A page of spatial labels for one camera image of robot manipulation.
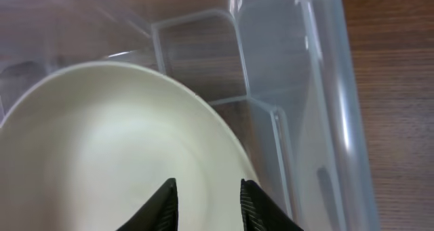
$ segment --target white bowl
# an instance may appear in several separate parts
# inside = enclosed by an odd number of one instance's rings
[[[241,230],[256,180],[224,121],[185,86],[120,62],[60,70],[0,129],[0,230],[116,230],[169,177],[183,230]]]

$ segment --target container wall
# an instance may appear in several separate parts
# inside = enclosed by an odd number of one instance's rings
[[[65,66],[139,64],[213,106],[305,230],[378,229],[341,0],[0,0],[0,18],[0,122]]]

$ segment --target clear plastic container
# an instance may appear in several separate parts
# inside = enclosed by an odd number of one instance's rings
[[[305,230],[379,230],[341,0],[0,0],[0,121],[90,60],[146,66],[206,100]]]

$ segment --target wooden table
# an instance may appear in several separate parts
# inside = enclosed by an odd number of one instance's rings
[[[434,230],[434,0],[343,0],[383,230]]]

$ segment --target black tip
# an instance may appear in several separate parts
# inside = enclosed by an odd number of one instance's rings
[[[176,231],[178,229],[178,191],[170,178],[117,231]]]
[[[241,180],[244,231],[303,231],[252,180]]]

